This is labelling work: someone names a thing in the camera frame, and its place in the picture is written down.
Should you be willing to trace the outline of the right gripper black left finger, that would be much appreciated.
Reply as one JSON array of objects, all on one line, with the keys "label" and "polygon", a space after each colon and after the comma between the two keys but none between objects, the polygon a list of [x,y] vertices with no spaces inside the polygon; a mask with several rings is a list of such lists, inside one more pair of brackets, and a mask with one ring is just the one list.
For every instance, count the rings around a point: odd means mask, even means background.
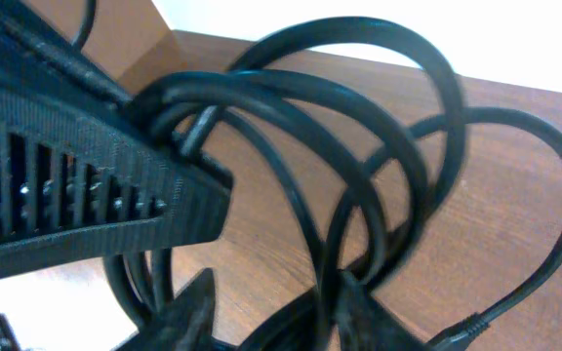
[{"label": "right gripper black left finger", "polygon": [[214,271],[205,268],[146,327],[116,350],[212,350],[215,311]]}]

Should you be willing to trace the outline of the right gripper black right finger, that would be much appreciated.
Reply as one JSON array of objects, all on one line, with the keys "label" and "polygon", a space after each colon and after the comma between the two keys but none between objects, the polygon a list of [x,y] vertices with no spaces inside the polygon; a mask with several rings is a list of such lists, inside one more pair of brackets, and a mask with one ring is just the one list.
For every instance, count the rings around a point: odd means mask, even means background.
[{"label": "right gripper black right finger", "polygon": [[427,346],[377,303],[351,273],[341,273],[337,305],[341,351],[424,351]]}]

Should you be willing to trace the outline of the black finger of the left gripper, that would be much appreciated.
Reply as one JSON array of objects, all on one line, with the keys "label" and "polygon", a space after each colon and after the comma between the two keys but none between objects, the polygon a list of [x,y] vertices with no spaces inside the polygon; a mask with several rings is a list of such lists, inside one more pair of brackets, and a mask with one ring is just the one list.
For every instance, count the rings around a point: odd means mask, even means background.
[{"label": "black finger of the left gripper", "polygon": [[0,279],[211,242],[230,172],[123,118],[130,97],[31,9],[0,1]]}]

